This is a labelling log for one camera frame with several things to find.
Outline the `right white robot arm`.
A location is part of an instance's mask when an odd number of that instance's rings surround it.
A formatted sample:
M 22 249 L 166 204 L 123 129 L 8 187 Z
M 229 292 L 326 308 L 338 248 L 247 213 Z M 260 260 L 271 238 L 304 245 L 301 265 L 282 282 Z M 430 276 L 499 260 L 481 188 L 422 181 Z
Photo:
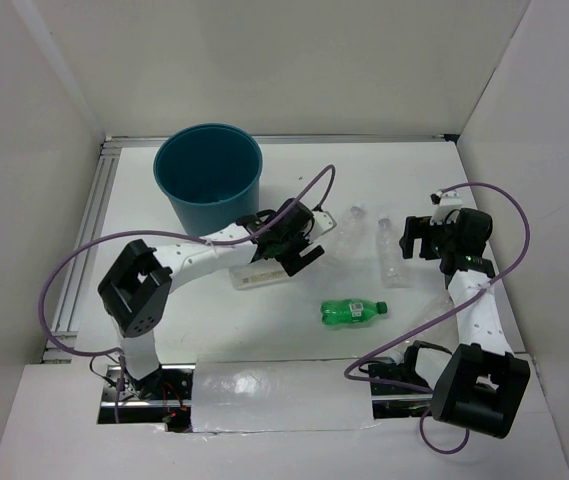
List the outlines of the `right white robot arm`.
M 399 245 L 410 259 L 437 260 L 453 305 L 459 346 L 434 386 L 431 412 L 443 423 L 495 438 L 510 432 L 530 379 L 516 358 L 499 318 L 490 281 L 495 270 L 484 250 L 492 217 L 470 208 L 446 207 L 433 216 L 409 216 Z

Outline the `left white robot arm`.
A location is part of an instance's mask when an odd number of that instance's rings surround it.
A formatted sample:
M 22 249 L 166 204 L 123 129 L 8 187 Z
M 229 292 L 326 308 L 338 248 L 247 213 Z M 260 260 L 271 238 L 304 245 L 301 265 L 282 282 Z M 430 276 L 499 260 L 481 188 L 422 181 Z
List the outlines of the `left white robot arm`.
M 324 254 L 315 242 L 337 226 L 326 211 L 288 199 L 279 210 L 263 210 L 196 242 L 151 247 L 129 242 L 98 286 L 106 312 L 120 334 L 127 389 L 155 398 L 164 385 L 153 329 L 170 294 L 214 272 L 273 260 L 292 277 Z

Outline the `clear bottle white cap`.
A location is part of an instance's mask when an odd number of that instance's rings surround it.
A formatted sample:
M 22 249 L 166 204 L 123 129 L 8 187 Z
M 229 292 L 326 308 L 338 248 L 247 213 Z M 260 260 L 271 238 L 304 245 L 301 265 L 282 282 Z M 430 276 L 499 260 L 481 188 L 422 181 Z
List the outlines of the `clear bottle white cap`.
M 367 213 L 363 204 L 350 206 L 340 217 L 333 242 L 333 259 L 348 263 L 355 254 L 366 228 Z

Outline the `green plastic bottle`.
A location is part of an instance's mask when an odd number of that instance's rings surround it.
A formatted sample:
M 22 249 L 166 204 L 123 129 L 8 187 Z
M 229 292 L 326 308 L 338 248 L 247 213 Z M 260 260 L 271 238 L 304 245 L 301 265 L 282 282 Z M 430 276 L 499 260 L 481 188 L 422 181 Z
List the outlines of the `green plastic bottle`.
M 386 315 L 388 304 L 363 299 L 328 300 L 321 304 L 320 312 L 324 325 L 354 325 Z

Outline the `clear bottle blue cap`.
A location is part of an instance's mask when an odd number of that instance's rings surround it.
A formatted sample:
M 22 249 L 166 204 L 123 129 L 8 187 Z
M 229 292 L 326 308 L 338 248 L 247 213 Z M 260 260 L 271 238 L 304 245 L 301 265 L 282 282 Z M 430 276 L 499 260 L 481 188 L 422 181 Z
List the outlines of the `clear bottle blue cap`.
M 409 278 L 403 265 L 399 239 L 387 215 L 378 219 L 375 243 L 382 285 L 385 288 L 408 288 Z

